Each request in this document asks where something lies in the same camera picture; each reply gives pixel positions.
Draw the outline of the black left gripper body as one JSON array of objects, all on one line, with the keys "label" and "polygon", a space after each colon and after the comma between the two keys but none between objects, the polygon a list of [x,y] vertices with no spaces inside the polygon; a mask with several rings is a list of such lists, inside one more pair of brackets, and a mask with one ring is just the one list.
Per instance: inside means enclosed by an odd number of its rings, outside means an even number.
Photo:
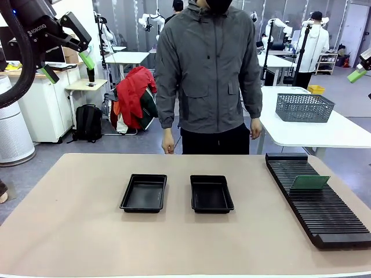
[{"label": "black left gripper body", "polygon": [[12,15],[20,23],[37,57],[63,45],[63,29],[52,1],[10,1]]}]

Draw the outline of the person's left hand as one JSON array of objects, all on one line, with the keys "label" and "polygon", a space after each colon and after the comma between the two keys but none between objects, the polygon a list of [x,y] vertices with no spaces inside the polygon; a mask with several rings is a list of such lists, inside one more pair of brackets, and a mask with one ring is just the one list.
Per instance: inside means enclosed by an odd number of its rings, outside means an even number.
[{"label": "person's left hand", "polygon": [[259,138],[262,131],[262,126],[259,118],[251,119],[250,122],[250,137],[255,140]]}]

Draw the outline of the person's right hand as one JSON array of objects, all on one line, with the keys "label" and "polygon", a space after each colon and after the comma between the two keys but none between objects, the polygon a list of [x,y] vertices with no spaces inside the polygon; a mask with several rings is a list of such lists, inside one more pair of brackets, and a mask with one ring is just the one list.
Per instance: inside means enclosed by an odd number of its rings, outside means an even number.
[{"label": "person's right hand", "polygon": [[174,154],[174,139],[171,128],[163,130],[162,149],[165,154]]}]

